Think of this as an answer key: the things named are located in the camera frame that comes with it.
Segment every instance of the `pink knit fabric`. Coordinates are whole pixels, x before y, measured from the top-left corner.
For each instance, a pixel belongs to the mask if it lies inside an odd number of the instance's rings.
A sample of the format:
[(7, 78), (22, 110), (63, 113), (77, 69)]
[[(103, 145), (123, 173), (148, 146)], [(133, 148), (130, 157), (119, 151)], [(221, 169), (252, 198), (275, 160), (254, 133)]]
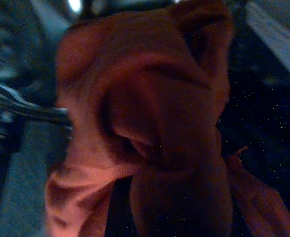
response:
[[(228, 101), (232, 36), (220, 0), (189, 0), (119, 13), (64, 37), (57, 104), (69, 109), (74, 138), (46, 186), (52, 237), (103, 236), (113, 182), (129, 175), (140, 236), (157, 230), (165, 214), (180, 235), (199, 228), (229, 236), (234, 183), (215, 125)], [(242, 210), (253, 220), (253, 209)]]

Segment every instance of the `red fabric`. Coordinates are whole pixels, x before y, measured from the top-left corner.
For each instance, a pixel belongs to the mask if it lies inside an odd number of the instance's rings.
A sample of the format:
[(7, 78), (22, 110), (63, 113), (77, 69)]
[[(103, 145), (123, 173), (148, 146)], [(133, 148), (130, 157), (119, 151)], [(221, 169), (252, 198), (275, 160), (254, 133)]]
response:
[(140, 236), (166, 233), (166, 216), (177, 236), (229, 236), (229, 176), (215, 125), (228, 101), (232, 36), (220, 0), (191, 0), (119, 13), (64, 37), (57, 104), (69, 109), (74, 138), (46, 186), (52, 237), (103, 236), (113, 182), (129, 175)]

